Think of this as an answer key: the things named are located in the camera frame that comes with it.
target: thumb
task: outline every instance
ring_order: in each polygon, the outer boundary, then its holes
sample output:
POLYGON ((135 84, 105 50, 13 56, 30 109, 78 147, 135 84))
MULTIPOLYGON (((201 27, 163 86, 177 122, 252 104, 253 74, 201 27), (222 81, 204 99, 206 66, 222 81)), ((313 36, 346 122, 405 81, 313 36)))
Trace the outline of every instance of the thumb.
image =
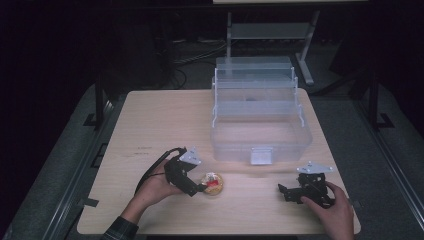
POLYGON ((300 197, 300 201, 302 201, 305 205, 307 205, 312 212, 314 212, 318 217, 321 217, 322 214, 324 214, 325 210, 320 205, 316 204, 314 201, 312 201, 310 198, 302 196, 300 197))

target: person's left hand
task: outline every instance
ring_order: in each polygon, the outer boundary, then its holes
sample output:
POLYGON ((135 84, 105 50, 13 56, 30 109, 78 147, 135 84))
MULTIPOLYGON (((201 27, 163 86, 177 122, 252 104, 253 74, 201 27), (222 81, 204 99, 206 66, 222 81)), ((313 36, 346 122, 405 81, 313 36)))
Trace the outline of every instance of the person's left hand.
POLYGON ((151 176, 144 181, 143 185, 140 186, 140 189, 138 189, 137 193, 128 203, 121 217, 137 224, 141 215, 149 206, 160 202, 168 196, 182 193, 179 188, 169 184, 166 180, 164 165, 167 162, 168 160, 162 161, 152 171, 151 176))

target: dark background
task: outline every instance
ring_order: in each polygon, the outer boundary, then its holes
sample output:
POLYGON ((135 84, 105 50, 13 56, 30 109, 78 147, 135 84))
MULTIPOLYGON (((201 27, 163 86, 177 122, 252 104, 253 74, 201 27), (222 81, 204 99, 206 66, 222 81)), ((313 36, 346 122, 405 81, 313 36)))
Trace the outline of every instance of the dark background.
MULTIPOLYGON (((104 79, 109 98, 157 89, 172 74, 171 40, 225 37, 226 29, 218 27, 226 22, 222 9, 149 9, 192 2, 121 1, 112 7, 109 1, 0 2, 0 236, 96 79, 104 79)), ((342 41, 332 65, 336 73, 347 75, 369 64, 424 135, 424 7, 412 2, 373 1, 343 14, 326 8, 314 40, 342 41)))

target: person's right hand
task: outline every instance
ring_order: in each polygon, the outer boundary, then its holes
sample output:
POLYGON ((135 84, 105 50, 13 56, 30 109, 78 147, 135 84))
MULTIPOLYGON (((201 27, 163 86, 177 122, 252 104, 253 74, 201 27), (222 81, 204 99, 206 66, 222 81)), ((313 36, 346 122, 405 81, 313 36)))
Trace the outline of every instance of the person's right hand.
POLYGON ((330 182, 327 182, 327 186, 335 196, 334 205, 330 208, 324 209, 305 196, 302 196, 300 200, 319 217, 331 239, 353 240, 353 208, 340 187, 330 182))

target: round food item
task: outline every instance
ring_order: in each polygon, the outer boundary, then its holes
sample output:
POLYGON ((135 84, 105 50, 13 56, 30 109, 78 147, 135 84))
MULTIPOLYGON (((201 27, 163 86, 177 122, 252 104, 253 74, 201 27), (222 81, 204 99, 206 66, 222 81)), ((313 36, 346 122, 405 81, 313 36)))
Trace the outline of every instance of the round food item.
POLYGON ((222 180, 221 175, 210 172, 202 178, 202 184, 208 186, 203 192, 213 196, 222 191, 224 180, 222 180))

